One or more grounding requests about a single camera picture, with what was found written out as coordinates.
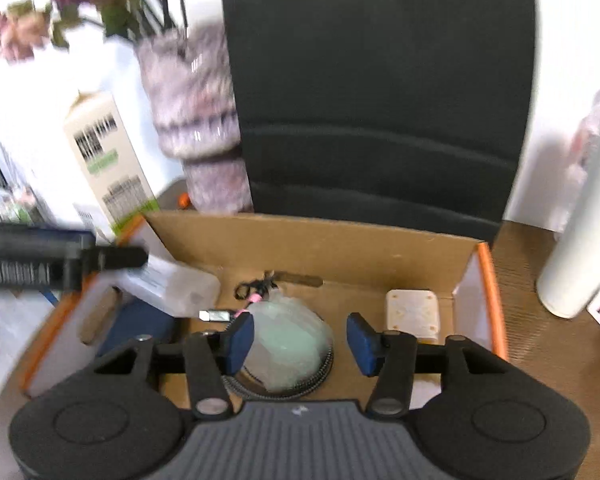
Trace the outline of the dried pink rose bouquet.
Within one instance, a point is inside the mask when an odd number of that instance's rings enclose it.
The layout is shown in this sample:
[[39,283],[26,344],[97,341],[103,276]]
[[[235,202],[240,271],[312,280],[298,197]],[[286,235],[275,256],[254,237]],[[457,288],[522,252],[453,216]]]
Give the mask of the dried pink rose bouquet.
[[178,0],[182,20],[171,14],[169,0],[20,0],[0,10],[0,57],[17,63],[34,58],[49,44],[70,48],[69,30],[92,25],[106,39],[117,38],[137,46],[143,40],[188,27],[185,0]]

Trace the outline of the clear plastic bottle white label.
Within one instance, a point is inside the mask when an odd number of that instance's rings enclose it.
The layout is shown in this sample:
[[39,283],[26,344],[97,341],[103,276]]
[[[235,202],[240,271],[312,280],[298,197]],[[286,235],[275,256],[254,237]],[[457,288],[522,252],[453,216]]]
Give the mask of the clear plastic bottle white label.
[[196,318],[200,311],[215,308],[221,291],[219,279],[176,261],[144,217],[138,216],[129,223],[118,242],[143,245],[149,255],[141,269],[118,272],[114,284],[122,292],[172,318]]

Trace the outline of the white thermos grey lid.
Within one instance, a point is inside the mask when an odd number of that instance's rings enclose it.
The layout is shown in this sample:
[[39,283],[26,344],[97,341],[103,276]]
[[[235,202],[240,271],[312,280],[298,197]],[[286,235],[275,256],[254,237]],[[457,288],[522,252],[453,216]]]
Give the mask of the white thermos grey lid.
[[548,312],[574,318],[599,289],[600,140],[565,231],[536,280],[536,292]]

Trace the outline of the red orange cardboard box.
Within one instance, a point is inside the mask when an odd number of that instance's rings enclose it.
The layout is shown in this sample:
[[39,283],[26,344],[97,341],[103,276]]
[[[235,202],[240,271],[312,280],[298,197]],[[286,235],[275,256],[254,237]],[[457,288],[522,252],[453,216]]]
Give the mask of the red orange cardboard box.
[[211,217],[161,211],[135,218],[119,244],[144,242],[179,262],[215,274],[219,305],[234,309],[235,287],[266,271],[317,276],[322,286],[284,285],[330,325],[335,362],[313,400],[366,402],[373,379],[358,372],[346,341],[346,318],[360,312],[386,326],[391,289],[426,289],[440,304],[442,337],[465,335],[502,359],[508,344],[488,244],[473,238],[351,222],[238,214]]

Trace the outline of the white square plastic case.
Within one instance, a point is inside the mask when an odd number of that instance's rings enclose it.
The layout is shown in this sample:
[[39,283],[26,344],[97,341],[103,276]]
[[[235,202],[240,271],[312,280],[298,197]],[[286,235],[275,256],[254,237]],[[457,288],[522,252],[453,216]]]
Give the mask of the white square plastic case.
[[438,298],[426,289],[391,289],[387,292],[386,329],[398,330],[426,344],[436,344],[440,335]]

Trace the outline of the white milk carton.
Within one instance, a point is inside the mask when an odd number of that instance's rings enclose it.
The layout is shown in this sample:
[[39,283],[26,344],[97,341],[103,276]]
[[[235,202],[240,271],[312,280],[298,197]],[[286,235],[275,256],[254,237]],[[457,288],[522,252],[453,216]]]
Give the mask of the white milk carton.
[[99,236],[112,240],[135,216],[158,208],[109,93],[80,93],[69,108],[66,136],[88,188],[76,211]]

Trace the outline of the silver usb stick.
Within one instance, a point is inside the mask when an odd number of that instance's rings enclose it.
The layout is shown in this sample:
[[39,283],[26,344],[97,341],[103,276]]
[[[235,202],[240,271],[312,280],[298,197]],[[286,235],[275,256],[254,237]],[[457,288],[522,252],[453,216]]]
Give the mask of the silver usb stick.
[[200,310],[198,318],[206,323],[230,323],[235,313],[231,310]]

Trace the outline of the black paper shopping bag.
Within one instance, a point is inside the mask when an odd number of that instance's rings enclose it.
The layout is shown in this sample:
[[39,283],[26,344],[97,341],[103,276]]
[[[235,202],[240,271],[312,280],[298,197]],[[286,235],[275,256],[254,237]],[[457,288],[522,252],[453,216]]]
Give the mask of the black paper shopping bag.
[[524,145],[534,0],[223,0],[260,214],[492,242]]

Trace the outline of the pink marbled ceramic vase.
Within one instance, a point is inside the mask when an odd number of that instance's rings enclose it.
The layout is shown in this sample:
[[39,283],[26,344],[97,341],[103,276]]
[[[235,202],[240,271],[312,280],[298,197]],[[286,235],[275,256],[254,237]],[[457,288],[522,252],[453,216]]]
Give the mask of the pink marbled ceramic vase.
[[224,24],[171,29],[135,49],[163,155],[182,163],[202,214],[252,208]]

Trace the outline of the dark blue flat case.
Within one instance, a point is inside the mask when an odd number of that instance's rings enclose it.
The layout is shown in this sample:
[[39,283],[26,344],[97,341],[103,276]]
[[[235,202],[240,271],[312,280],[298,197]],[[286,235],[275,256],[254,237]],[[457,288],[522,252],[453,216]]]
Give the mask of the dark blue flat case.
[[175,332],[176,318],[143,300],[133,298],[119,309],[96,356],[100,358],[120,344],[137,337],[170,342]]

